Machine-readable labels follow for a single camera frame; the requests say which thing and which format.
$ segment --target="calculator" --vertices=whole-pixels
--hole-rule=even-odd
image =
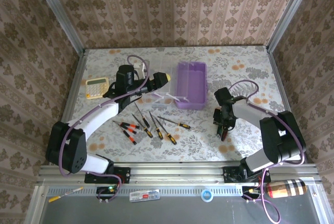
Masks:
[[[88,100],[102,98],[109,89],[109,78],[89,79],[86,81],[86,98]]]

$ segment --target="robotic arm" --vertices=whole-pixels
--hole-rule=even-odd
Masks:
[[[277,113],[261,108],[247,102],[244,96],[233,97],[227,88],[217,90],[214,96],[221,109],[215,110],[213,123],[223,129],[225,133],[222,134],[226,134],[231,128],[233,129],[237,119],[244,119],[257,126],[262,136],[263,148],[261,150],[242,159],[239,167],[229,167],[224,170],[227,171],[229,178],[234,176],[236,180],[241,182],[252,181],[254,178],[257,179],[257,175],[261,174],[262,169],[300,154],[296,140],[277,118],[289,126],[296,135],[303,152],[305,151],[304,138],[291,112]],[[225,181],[235,182],[228,178]]]
[[[132,96],[141,96],[143,93],[151,92],[163,87],[170,81],[170,76],[165,73],[153,74],[154,79],[135,80],[135,71],[132,65],[122,65],[116,74],[116,82],[112,83],[106,94],[103,95],[101,103],[96,110],[89,111],[84,120],[73,119],[67,123],[58,121],[51,130],[50,140],[46,149],[46,159],[59,166],[59,156],[62,161],[62,168],[70,173],[79,171],[94,172],[98,174],[117,174],[126,178],[130,168],[114,168],[113,161],[87,153],[86,141],[90,135],[98,129],[104,122],[118,115],[131,101]],[[129,92],[142,87],[135,93]],[[69,129],[64,151],[61,152],[61,145]],[[115,183],[117,179],[113,177],[99,177],[86,174],[86,183]]]

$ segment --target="purple plastic bin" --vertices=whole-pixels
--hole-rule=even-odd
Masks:
[[[204,62],[180,62],[177,66],[176,96],[186,100],[175,101],[180,109],[201,110],[207,102],[207,65]]]

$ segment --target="wall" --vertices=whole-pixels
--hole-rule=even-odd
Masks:
[[[60,0],[85,48],[266,44],[288,0]]]
[[[303,0],[274,57],[334,209],[334,0]]]
[[[77,60],[45,0],[0,0],[0,223],[23,223]]]

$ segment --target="calculator display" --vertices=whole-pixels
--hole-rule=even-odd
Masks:
[[[95,84],[100,84],[104,83],[105,79],[97,79],[97,80],[90,80],[87,82],[88,85],[95,85]]]

